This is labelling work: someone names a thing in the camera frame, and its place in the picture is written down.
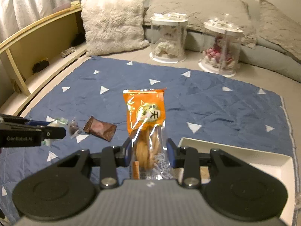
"brown candy wrapper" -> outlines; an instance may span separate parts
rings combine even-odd
[[[96,137],[111,141],[113,138],[117,126],[108,122],[99,121],[95,119],[93,116],[87,121],[84,126],[84,131],[86,133],[90,133]]]

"snack bag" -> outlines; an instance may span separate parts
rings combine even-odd
[[[165,134],[164,89],[124,90],[127,129],[132,138],[132,179],[170,179]]]

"fluffy white pillow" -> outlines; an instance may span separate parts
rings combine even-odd
[[[82,0],[87,54],[102,55],[140,49],[144,40],[143,0]]]

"blue quilt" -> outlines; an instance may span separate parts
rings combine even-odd
[[[11,195],[26,176],[79,149],[93,153],[123,144],[128,137],[124,89],[161,88],[166,88],[166,127],[175,143],[188,137],[293,156],[281,98],[273,92],[197,70],[94,57],[54,87],[27,117],[43,121],[75,118],[83,127],[93,115],[116,124],[115,136],[109,143],[92,135],[70,139],[67,134],[51,147],[3,149],[0,207],[8,219],[15,222],[19,218]],[[127,169],[118,169],[118,176],[128,177]],[[95,168],[91,180],[97,182],[98,177]]]

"wooden shelf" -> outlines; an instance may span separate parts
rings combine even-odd
[[[25,84],[30,92],[29,96],[20,93],[13,93],[10,98],[0,108],[0,113],[7,115],[17,115],[26,106],[27,103],[60,71],[70,65],[87,51],[87,44],[83,43],[76,47],[76,51],[65,58],[60,55],[49,61],[47,66],[42,71],[33,74],[25,81]]]
[[[16,32],[15,34],[13,34],[12,36],[10,36],[9,38],[7,38],[6,40],[4,40],[2,43],[0,43],[0,54],[2,52],[4,52],[6,49],[8,49],[11,45],[13,45],[14,43],[16,43],[18,40],[22,39],[23,37],[25,37],[26,35],[30,34],[31,32],[55,21],[58,20],[60,18],[63,18],[65,16],[68,16],[72,13],[76,13],[81,11],[81,5],[75,5],[75,6],[71,6],[70,8],[67,9],[63,9],[59,12],[50,14],[42,19],[39,19],[38,21],[24,27],[23,29],[19,30],[18,32]]]
[[[40,72],[33,74],[31,77],[29,77],[29,79],[25,81],[25,84],[27,85],[28,90],[31,94],[39,91],[61,70],[63,70],[66,66],[83,55],[87,51],[87,44],[83,43],[75,48],[76,51],[65,58],[62,58],[60,55],[58,55],[55,58],[49,60],[49,66],[47,66]]]

